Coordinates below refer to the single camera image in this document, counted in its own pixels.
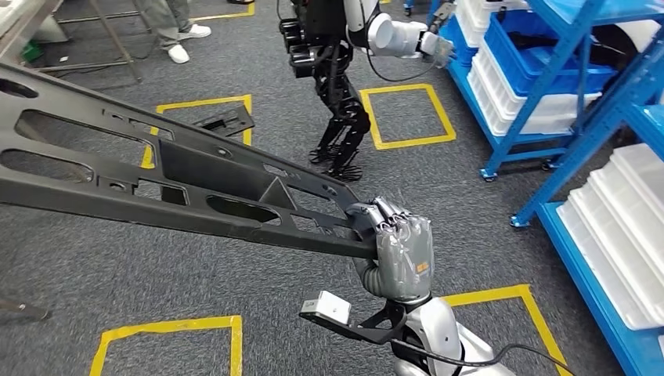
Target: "white plastic bin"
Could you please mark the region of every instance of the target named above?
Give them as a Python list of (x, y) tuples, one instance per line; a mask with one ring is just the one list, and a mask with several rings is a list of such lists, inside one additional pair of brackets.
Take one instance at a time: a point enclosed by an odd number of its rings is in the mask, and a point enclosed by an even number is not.
[[(496, 103), (500, 104), (502, 111), (507, 116), (516, 117), (527, 98), (516, 95), (503, 70), (500, 68), (498, 60), (496, 60), (496, 57), (484, 39), (482, 39), (479, 50), (473, 58), (473, 67), (475, 66), (485, 75), (486, 81), (489, 83), (488, 89), (497, 98)], [(586, 94), (584, 98), (585, 105), (588, 106), (600, 96), (601, 92)], [(543, 96), (539, 103), (537, 103), (537, 107), (535, 107), (531, 116), (568, 114), (570, 117), (576, 118), (576, 99), (577, 95), (575, 94), (550, 94)]]
[(634, 187), (634, 181), (614, 161), (609, 162), (596, 175), (612, 202), (619, 217), (618, 222), (664, 287), (664, 222)]
[(664, 222), (664, 161), (645, 143), (618, 148), (611, 160)]
[[(505, 136), (510, 130), (516, 115), (506, 114), (500, 107), (500, 101), (490, 87), (490, 82), (475, 64), (468, 73), (468, 84), (478, 101), (487, 126), (494, 136)], [(574, 123), (576, 114), (557, 114), (553, 116), (531, 116), (525, 123), (521, 134), (564, 133)]]
[(622, 321), (632, 330), (657, 325), (641, 312), (641, 308), (600, 249), (597, 236), (577, 206), (570, 197), (558, 207), (557, 212)]
[(596, 275), (617, 275), (621, 284), (628, 291), (630, 298), (616, 302), (616, 310), (627, 312), (629, 307), (636, 305), (646, 321), (635, 321), (634, 315), (623, 317), (628, 327), (639, 330), (664, 325), (664, 286), (659, 283), (652, 268), (639, 257), (639, 252), (631, 242), (619, 218), (612, 210), (612, 204), (604, 195), (597, 174), (593, 172), (588, 183), (570, 193), (570, 199), (587, 220), (588, 226), (596, 235), (597, 243), (604, 253), (612, 270), (597, 269)]
[(464, 35), (468, 47), (479, 47), (486, 29), (489, 28), (491, 13), (498, 12), (502, 6), (507, 9), (530, 9), (528, 3), (523, 0), (503, 0), (501, 2), (463, 0), (457, 2), (454, 14), (459, 21), (461, 33)]

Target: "blue plastic bin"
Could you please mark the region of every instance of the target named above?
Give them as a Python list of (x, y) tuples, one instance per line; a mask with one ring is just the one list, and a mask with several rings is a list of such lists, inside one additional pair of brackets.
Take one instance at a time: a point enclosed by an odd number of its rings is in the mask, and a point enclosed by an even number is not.
[[(507, 33), (518, 31), (523, 35), (544, 36), (558, 39), (558, 35), (536, 13), (512, 10), (505, 13), (503, 23), (491, 15), (489, 29), (484, 35), (487, 45), (496, 57), (507, 80), (517, 96), (527, 96), (535, 80), (542, 74), (551, 59), (554, 47), (533, 47), (517, 50)], [(558, 72), (547, 94), (576, 94), (579, 87), (581, 63), (572, 56)], [(615, 74), (610, 67), (588, 64), (586, 94), (601, 92), (604, 84)]]
[(478, 49), (468, 47), (464, 33), (461, 32), (457, 16), (452, 16), (451, 19), (440, 29), (440, 35), (452, 41), (456, 53), (456, 61), (464, 67), (469, 67), (473, 63), (473, 56), (477, 53)]

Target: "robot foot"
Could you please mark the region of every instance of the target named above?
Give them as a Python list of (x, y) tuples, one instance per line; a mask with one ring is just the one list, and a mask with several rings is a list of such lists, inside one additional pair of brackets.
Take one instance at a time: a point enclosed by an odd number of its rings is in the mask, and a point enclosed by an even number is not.
[(309, 162), (320, 165), (323, 162), (332, 161), (341, 151), (341, 145), (334, 144), (326, 147), (317, 147), (309, 152)]
[(325, 171), (324, 174), (345, 183), (356, 182), (362, 178), (362, 169), (357, 166), (346, 165), (336, 170), (331, 168)]

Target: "humanoid robot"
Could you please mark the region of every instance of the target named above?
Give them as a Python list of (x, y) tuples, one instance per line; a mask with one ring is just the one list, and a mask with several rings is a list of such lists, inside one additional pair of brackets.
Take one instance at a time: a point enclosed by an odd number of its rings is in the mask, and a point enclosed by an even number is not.
[[(332, 113), (309, 160), (314, 165), (331, 162), (325, 174), (335, 179), (358, 180), (362, 169), (351, 163), (371, 124), (345, 73), (353, 50), (363, 50), (369, 58), (424, 54), (442, 67), (453, 45), (428, 31), (424, 23), (392, 20), (381, 12), (378, 0), (291, 1), (295, 18), (280, 21), (290, 65), (295, 77), (316, 80), (316, 94)], [(453, 10), (449, 5), (445, 2), (441, 9)], [(450, 11), (437, 13), (439, 19), (450, 15)]]

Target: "person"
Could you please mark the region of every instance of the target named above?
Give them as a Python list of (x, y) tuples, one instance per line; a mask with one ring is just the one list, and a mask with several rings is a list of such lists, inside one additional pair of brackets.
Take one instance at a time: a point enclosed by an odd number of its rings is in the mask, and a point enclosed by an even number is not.
[(189, 20), (187, 0), (138, 0), (146, 22), (157, 33), (161, 49), (168, 53), (175, 63), (189, 61), (189, 53), (180, 41), (189, 38), (204, 38), (211, 34), (207, 26), (197, 25)]

